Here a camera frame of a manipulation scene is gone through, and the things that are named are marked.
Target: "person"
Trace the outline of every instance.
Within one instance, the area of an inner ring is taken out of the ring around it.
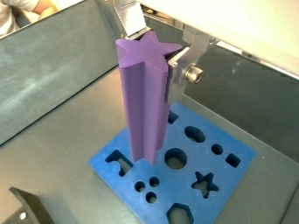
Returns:
[[[38,20],[58,11],[51,0],[0,0],[0,38],[18,29],[11,6],[38,14]]]

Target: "metal bracket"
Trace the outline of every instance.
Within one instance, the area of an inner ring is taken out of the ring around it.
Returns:
[[[101,6],[117,39],[125,39],[145,29],[145,18],[138,2],[104,0]]]
[[[22,207],[10,215],[2,224],[53,224],[38,197],[14,187],[9,191],[19,200]]]
[[[190,46],[184,47],[168,60],[169,75],[165,93],[168,104],[172,104],[182,95],[186,82],[193,84],[201,79],[202,71],[196,62],[208,48],[218,42],[210,35],[194,30],[188,25],[184,26],[182,40]]]

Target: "star-shaped hole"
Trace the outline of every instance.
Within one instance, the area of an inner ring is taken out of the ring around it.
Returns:
[[[213,174],[208,173],[202,176],[197,171],[194,172],[197,181],[190,185],[192,189],[200,190],[201,197],[206,199],[209,197],[209,192],[216,192],[218,187],[212,183]]]

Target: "star shape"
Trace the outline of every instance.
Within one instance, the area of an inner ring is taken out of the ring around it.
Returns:
[[[216,192],[218,187],[212,183],[213,174],[208,173],[202,176],[197,171],[194,172],[197,181],[190,185],[192,189],[200,190],[201,197],[206,199],[209,197],[209,192]]]
[[[116,44],[120,67],[146,63],[162,72],[168,71],[164,58],[181,49],[177,44],[158,42],[154,31],[148,31],[140,40],[118,39]]]

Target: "gray table surface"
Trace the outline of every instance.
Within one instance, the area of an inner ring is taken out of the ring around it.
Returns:
[[[299,165],[182,96],[180,102],[257,152],[214,223],[278,223]],[[88,166],[125,127],[117,69],[0,147],[0,222],[18,208],[10,186],[35,194],[54,223],[140,223]]]

